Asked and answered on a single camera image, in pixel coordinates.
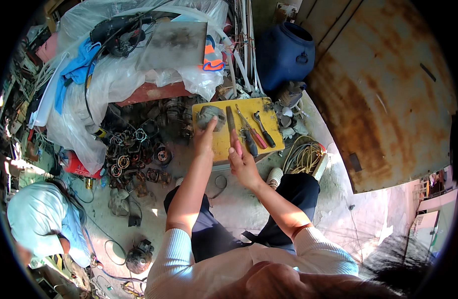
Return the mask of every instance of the red gas cylinder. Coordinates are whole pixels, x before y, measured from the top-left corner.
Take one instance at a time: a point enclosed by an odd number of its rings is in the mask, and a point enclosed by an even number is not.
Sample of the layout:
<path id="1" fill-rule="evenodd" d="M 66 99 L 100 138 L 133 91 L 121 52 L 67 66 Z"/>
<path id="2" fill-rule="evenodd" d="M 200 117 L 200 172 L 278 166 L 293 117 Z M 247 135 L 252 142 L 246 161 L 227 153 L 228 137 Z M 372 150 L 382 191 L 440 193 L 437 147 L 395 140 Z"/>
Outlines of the red gas cylinder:
<path id="1" fill-rule="evenodd" d="M 84 168 L 75 152 L 71 150 L 65 150 L 63 154 L 65 157 L 64 159 L 62 159 L 64 171 L 74 173 L 79 176 L 101 178 L 101 169 L 99 171 L 96 171 L 96 173 L 92 175 L 86 168 Z"/>

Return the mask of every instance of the navy pants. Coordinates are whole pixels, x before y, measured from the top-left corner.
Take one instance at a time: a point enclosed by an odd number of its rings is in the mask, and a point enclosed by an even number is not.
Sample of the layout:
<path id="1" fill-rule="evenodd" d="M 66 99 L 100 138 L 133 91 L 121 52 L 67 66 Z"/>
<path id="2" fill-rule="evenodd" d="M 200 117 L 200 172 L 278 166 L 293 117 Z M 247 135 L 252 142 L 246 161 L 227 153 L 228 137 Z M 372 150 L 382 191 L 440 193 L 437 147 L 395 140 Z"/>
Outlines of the navy pants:
<path id="1" fill-rule="evenodd" d="M 176 187 L 166 195 L 166 200 L 164 201 L 166 213 L 178 188 Z M 306 173 L 284 175 L 276 191 L 286 200 L 304 211 L 310 221 L 313 220 L 317 197 L 320 192 L 319 184 L 313 176 Z M 245 231 L 243 235 L 252 241 L 252 243 L 255 242 L 268 247 L 283 248 L 290 253 L 295 253 L 292 240 L 284 234 L 271 216 L 257 236 L 248 231 Z M 234 238 L 214 218 L 209 211 L 207 195 L 204 194 L 201 210 L 192 231 L 192 248 L 195 261 L 200 262 L 234 248 L 249 246 L 252 243 L 244 243 Z"/>

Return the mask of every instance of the right hand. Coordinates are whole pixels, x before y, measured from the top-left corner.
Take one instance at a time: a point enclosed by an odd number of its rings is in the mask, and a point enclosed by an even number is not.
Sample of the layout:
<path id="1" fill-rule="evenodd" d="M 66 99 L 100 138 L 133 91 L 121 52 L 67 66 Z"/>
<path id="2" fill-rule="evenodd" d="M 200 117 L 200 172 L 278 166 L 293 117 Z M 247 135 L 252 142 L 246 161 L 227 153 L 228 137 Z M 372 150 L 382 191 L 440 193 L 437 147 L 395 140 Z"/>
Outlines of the right hand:
<path id="1" fill-rule="evenodd" d="M 260 184 L 265 184 L 257 170 L 254 157 L 245 147 L 242 147 L 242 158 L 239 157 L 233 147 L 230 147 L 227 159 L 230 163 L 231 173 L 237 176 L 237 179 L 244 187 L 254 190 Z"/>

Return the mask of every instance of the left hand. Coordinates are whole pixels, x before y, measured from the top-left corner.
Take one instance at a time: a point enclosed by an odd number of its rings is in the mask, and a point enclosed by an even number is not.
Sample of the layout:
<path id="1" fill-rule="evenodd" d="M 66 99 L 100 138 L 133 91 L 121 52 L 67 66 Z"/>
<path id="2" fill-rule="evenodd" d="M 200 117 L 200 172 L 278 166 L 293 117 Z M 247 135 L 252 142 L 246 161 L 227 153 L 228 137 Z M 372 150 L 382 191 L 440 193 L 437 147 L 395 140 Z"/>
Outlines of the left hand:
<path id="1" fill-rule="evenodd" d="M 214 116 L 207 124 L 205 130 L 199 128 L 196 129 L 194 134 L 194 146 L 196 147 L 196 156 L 204 155 L 214 157 L 214 151 L 212 150 L 212 132 L 217 125 L 217 116 Z"/>

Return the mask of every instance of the blue cloth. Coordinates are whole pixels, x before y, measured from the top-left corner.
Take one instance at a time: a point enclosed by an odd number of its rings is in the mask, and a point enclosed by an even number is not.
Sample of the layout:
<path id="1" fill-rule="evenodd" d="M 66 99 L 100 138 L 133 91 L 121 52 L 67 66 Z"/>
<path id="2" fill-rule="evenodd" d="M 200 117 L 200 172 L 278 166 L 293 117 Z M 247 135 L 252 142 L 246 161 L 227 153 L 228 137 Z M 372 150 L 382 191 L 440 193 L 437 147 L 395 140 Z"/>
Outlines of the blue cloth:
<path id="1" fill-rule="evenodd" d="M 89 38 L 85 39 L 78 47 L 78 56 L 61 71 L 60 77 L 58 78 L 56 98 L 54 102 L 54 108 L 59 114 L 63 111 L 63 101 L 66 94 L 65 82 L 71 78 L 76 84 L 84 84 L 89 62 L 100 48 L 101 43 L 92 44 Z M 88 75 L 93 73 L 95 65 L 96 61 L 93 61 L 89 68 Z"/>
<path id="2" fill-rule="evenodd" d="M 91 254 L 82 234 L 79 211 L 69 200 L 66 216 L 61 223 L 61 235 L 70 242 L 68 254 L 79 266 L 88 267 L 91 262 Z"/>

